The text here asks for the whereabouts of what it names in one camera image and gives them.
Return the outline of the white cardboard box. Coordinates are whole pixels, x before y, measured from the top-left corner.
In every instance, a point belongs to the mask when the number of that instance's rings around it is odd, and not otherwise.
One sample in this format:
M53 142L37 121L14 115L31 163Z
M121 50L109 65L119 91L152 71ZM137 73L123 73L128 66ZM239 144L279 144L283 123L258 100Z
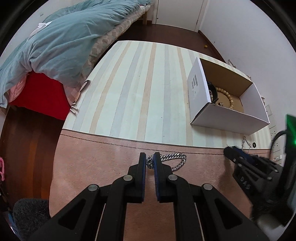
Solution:
M240 71L197 57L187 82L191 125L248 136L269 125L256 85Z

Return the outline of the dark fuzzy stool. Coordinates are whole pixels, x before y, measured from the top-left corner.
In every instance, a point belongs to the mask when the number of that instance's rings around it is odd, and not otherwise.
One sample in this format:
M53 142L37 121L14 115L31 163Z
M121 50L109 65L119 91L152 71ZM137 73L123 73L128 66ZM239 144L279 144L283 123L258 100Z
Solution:
M13 207L13 218L20 240L28 240L51 218L49 201L36 198L20 199Z

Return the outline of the pink slippers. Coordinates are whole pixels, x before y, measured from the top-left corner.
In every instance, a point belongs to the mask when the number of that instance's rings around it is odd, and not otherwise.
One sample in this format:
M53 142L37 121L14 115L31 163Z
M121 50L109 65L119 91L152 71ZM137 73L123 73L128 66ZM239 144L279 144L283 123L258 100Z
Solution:
M1 181L4 181L5 180L4 173L5 173L4 160L3 160L3 158L0 158L0 175L1 175Z

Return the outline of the striped pink table cloth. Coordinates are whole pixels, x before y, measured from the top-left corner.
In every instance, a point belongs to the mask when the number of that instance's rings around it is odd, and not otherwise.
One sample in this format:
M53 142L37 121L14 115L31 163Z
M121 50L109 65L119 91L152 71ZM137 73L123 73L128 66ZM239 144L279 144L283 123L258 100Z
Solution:
M233 110L195 98L204 126L191 124L188 76L196 60L202 76L234 89ZM143 41L119 41L88 76L78 112L68 114L53 163L49 210L57 214L90 184L102 187L125 175L140 153L183 153L177 175L189 183L212 184L245 216L251 203L232 177L223 149L246 138L253 153L266 156L268 117L254 83L229 65L185 48Z

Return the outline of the white door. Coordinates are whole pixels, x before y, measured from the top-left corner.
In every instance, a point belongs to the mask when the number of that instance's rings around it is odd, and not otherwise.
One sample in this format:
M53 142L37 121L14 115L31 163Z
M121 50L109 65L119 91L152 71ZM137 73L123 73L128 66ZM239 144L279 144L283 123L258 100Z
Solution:
M208 0L159 0L152 7L152 23L198 32Z

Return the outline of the white paper on duvet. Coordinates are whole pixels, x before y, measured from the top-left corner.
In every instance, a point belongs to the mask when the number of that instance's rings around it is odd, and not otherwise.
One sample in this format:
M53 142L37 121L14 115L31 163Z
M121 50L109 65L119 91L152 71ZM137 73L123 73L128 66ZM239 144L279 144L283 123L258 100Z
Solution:
M36 35L36 33L40 32L41 30L46 28L51 22L52 21L47 22L47 23L39 23L37 28L35 30L33 30L33 32L31 32L31 34L29 35L29 38L31 38L32 36Z

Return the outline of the white wall power strip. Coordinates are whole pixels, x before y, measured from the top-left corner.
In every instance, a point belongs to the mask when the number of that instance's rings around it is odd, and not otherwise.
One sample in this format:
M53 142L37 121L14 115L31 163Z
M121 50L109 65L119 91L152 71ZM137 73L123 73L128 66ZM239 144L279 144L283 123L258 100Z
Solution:
M262 102L265 106L265 110L269 119L269 125L266 126L264 129L267 131L267 140L268 140L268 149L271 148L271 142L273 138L276 136L278 133L277 125L276 125L276 120L274 117L274 114L272 112L272 109L270 105L267 103L265 97L261 96ZM282 163L282 153L280 149L280 139L277 139L276 142L273 144L273 149L271 153L271 160L274 161L277 164Z

